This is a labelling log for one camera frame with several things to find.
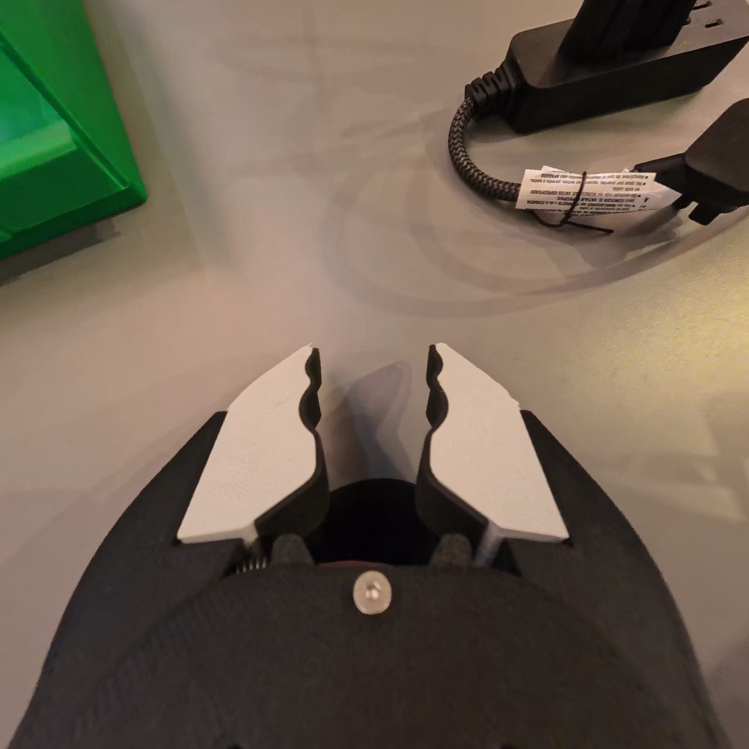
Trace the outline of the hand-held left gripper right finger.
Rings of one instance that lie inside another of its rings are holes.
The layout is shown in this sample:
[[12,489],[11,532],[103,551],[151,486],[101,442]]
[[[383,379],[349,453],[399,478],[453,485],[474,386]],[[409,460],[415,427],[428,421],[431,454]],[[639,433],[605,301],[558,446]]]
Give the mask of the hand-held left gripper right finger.
[[569,531],[519,403],[445,343],[428,349],[426,435],[415,505],[436,536],[461,535],[476,566],[509,539],[558,544]]

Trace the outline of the black power strip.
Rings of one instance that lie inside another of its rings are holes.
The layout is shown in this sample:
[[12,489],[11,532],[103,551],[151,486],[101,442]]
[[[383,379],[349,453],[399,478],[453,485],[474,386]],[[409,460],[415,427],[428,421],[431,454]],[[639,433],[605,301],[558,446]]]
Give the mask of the black power strip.
[[744,1],[586,1],[510,41],[504,118],[535,133],[694,94],[744,49]]

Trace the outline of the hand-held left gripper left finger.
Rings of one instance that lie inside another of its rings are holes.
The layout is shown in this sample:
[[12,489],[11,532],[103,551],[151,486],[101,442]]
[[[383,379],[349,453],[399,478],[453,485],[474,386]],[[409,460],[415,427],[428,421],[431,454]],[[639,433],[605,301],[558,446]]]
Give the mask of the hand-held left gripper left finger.
[[231,402],[179,541],[307,537],[321,525],[330,489],[317,433],[320,387],[320,352],[306,345]]

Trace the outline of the green plastic box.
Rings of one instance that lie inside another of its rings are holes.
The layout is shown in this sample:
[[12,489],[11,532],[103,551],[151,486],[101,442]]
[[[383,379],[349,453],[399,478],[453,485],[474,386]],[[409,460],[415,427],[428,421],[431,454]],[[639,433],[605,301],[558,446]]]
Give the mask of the green plastic box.
[[1,2],[1,258],[147,191],[79,1]]

